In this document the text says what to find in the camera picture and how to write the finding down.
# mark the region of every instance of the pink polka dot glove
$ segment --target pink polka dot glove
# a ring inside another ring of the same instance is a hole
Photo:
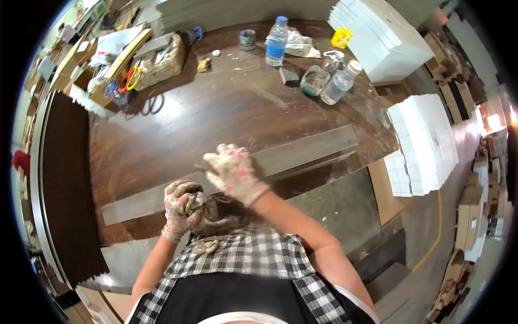
[[[185,180],[175,181],[165,188],[165,218],[167,222],[162,235],[168,240],[178,243],[182,236],[189,231],[201,217],[201,213],[194,213],[188,217],[185,207],[189,201],[190,192],[203,191],[195,182]]]
[[[226,195],[233,197],[246,207],[255,202],[269,186],[259,181],[252,167],[247,149],[235,144],[219,144],[218,154],[207,153],[203,159],[217,172],[205,172],[207,179]]]

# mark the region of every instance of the water bottle cap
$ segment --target water bottle cap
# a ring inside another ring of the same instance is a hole
[[[347,63],[347,69],[354,74],[359,74],[363,70],[362,65],[355,60],[350,60],[349,63]]]
[[[275,19],[275,22],[278,24],[286,25],[288,23],[288,18],[285,16],[278,16],[277,19]]]

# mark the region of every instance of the black and white checkered shirt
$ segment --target black and white checkered shirt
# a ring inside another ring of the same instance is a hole
[[[316,274],[298,235],[280,235],[273,229],[247,227],[216,238],[220,240],[218,249],[203,255],[193,253],[193,249],[199,242],[211,241],[214,237],[194,237],[189,241],[151,292],[152,297],[145,301],[143,311],[134,315],[136,322],[155,323],[179,278],[228,272],[289,279],[318,323],[351,324],[340,302]]]

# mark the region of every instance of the dark wood table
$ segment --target dark wood table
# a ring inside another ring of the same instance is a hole
[[[209,32],[185,53],[182,74],[139,92],[135,115],[105,120],[90,117],[90,170],[102,245],[160,234],[163,213],[105,226],[100,208],[138,192],[195,172],[193,163],[220,143],[236,143],[251,153],[343,125],[354,127],[359,145],[344,161],[273,184],[290,198],[354,172],[396,150],[397,141],[378,94],[365,73],[336,105],[305,96],[282,84],[276,68],[265,64],[263,41],[274,22],[234,25]],[[313,38],[322,53],[332,50],[333,30],[323,21],[290,20]],[[257,32],[252,51],[241,51],[238,34]],[[196,71],[197,62],[213,50],[212,70]],[[346,60],[353,59],[349,50]],[[286,55],[300,76],[322,59]]]

